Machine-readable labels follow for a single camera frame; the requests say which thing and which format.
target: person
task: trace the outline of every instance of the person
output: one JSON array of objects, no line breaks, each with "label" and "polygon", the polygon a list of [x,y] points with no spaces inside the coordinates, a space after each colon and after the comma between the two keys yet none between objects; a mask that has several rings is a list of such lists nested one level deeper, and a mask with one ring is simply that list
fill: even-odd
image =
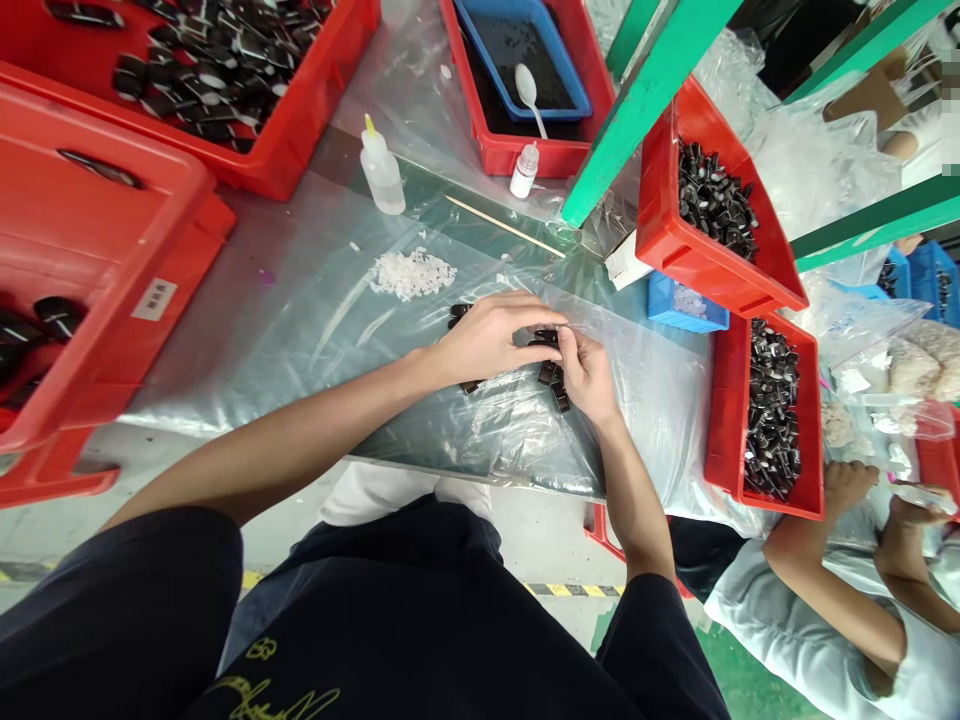
[{"label": "person", "polygon": [[828,548],[878,477],[862,463],[830,463],[823,522],[785,515],[766,542],[674,519],[677,574],[709,617],[830,717],[956,720],[960,613],[923,556],[925,528],[949,516],[893,496],[873,557]]},{"label": "person", "polygon": [[[514,346],[519,329],[543,325],[559,326],[559,351]],[[428,393],[545,360],[562,365],[596,430],[626,554],[626,590],[596,659],[503,567],[480,516],[489,502],[455,489],[478,487],[464,481],[391,487],[354,473],[234,612],[241,526]],[[481,299],[437,344],[159,475],[0,617],[0,708],[139,720],[729,718],[605,350],[523,291]]]}]

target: white sleeve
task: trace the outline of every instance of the white sleeve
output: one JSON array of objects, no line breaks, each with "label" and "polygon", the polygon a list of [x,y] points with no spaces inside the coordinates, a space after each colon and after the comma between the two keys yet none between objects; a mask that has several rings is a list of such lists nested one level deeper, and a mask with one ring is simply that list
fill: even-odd
[{"label": "white sleeve", "polygon": [[940,123],[942,107],[942,101],[934,100],[929,105],[910,113],[889,129],[892,132],[908,132],[917,138],[917,142],[920,144],[917,149],[917,154],[919,154],[921,150],[937,142],[943,136],[943,128]]},{"label": "white sleeve", "polygon": [[960,716],[960,638],[893,600],[879,602],[903,621],[907,655],[889,697],[878,698],[873,692],[863,663],[850,666],[850,681],[867,702],[894,720],[956,720]]},{"label": "white sleeve", "polygon": [[707,615],[821,712],[889,720],[850,681],[849,668],[863,662],[860,651],[783,584],[762,547],[760,540],[744,544],[707,598]]}]

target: green metal pole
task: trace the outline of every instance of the green metal pole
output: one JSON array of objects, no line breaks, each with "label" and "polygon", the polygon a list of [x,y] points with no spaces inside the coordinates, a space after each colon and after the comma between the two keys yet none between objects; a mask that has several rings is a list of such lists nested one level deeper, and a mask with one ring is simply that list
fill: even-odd
[{"label": "green metal pole", "polygon": [[561,216],[580,227],[741,0],[679,0],[637,63],[574,181]]},{"label": "green metal pole", "polygon": [[637,51],[643,33],[659,6],[660,0],[633,0],[630,3],[617,31],[617,37],[613,39],[613,45],[607,53],[607,69],[614,80],[619,82],[627,71],[627,65],[630,64],[630,59]]},{"label": "green metal pole", "polygon": [[897,0],[793,91],[786,102],[812,95],[851,72],[868,72],[953,0]]},{"label": "green metal pole", "polygon": [[800,272],[960,219],[960,178],[938,175],[794,240]]}]

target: floor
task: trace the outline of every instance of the floor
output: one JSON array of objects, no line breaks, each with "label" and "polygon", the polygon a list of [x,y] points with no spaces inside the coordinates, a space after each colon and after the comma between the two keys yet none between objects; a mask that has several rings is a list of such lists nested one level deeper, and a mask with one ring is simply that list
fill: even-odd
[{"label": "floor", "polygon": [[[192,438],[131,426],[101,428],[85,451],[85,462],[124,467],[117,485],[93,497],[0,511],[0,566],[16,568],[18,577],[24,579],[42,574],[43,565],[55,563],[90,537],[134,492],[200,444]],[[248,570],[265,572],[279,564],[289,547],[313,526],[319,506],[345,467],[345,463],[338,464],[244,528]],[[507,569],[538,592],[562,593],[538,594],[537,599],[584,647],[596,652],[617,598],[566,596],[561,587],[609,588],[624,582],[623,564],[583,533],[590,506],[580,499],[520,488],[491,488],[491,496]],[[0,582],[0,612],[24,597],[33,584]],[[732,717],[822,717],[792,688],[770,675],[723,628],[711,625],[697,601],[687,605]]]}]

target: small dropper bottle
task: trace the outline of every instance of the small dropper bottle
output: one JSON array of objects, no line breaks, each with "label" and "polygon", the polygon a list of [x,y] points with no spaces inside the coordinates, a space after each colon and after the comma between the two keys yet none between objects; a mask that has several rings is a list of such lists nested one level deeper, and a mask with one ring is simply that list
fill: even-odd
[{"label": "small dropper bottle", "polygon": [[360,164],[367,176],[373,202],[387,215],[399,215],[407,207],[403,197],[403,181],[400,179],[400,166],[397,159],[387,149],[387,141],[373,127],[373,120],[364,115],[367,129],[360,135],[363,150],[360,151]]},{"label": "small dropper bottle", "polygon": [[537,150],[537,143],[534,142],[532,145],[527,145],[517,158],[517,166],[513,169],[513,178],[510,180],[510,192],[521,199],[527,197],[537,177],[539,164],[540,151]]}]

